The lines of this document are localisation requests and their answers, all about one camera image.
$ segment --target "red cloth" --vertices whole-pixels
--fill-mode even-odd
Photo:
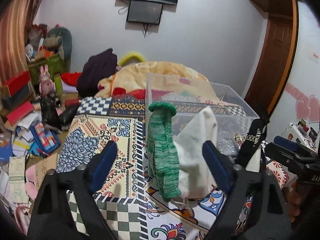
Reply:
[[[61,79],[69,86],[76,87],[78,77],[81,75],[81,72],[77,73],[63,73]]]
[[[164,91],[164,90],[152,90],[152,98],[158,99],[163,95],[171,93],[172,91]],[[146,98],[146,90],[145,89],[137,89],[126,93],[125,89],[123,88],[115,88],[112,92],[112,96],[114,98],[124,98],[127,96],[133,96],[135,99],[145,99]]]

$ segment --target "bed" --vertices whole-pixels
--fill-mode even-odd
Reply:
[[[201,240],[225,203],[220,190],[202,200],[189,200],[188,209],[166,203],[148,175],[145,153],[145,102],[134,98],[85,98],[73,119],[61,150],[58,172],[88,163],[108,140],[117,142],[118,157],[101,190],[93,195],[107,224],[119,239]],[[267,160],[280,186],[287,174]],[[75,196],[68,201],[78,231],[86,233]],[[243,230],[252,195],[245,200],[236,233]]]

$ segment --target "yellow blanket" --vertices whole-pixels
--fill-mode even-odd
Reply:
[[[96,97],[110,97],[115,88],[123,88],[127,93],[137,89],[145,89],[148,73],[192,79],[190,84],[183,84],[178,78],[162,76],[152,80],[151,88],[154,90],[174,91],[176,93],[187,91],[195,97],[201,96],[211,100],[219,100],[210,83],[200,82],[208,81],[204,75],[182,64],[157,61],[127,65],[116,74],[100,80],[98,87],[102,86],[104,88],[96,94]]]

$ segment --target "white cloth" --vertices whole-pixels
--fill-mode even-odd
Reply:
[[[216,146],[217,134],[216,118],[207,106],[173,139],[180,163],[181,198],[204,198],[212,191],[212,185],[217,186],[202,156],[203,143],[210,140]]]
[[[258,149],[254,153],[254,155],[251,157],[245,170],[259,172],[260,171],[260,160],[261,160],[261,149]]]

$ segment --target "striped curtain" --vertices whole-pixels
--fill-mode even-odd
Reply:
[[[25,41],[42,0],[13,0],[0,21],[0,87],[27,70]]]

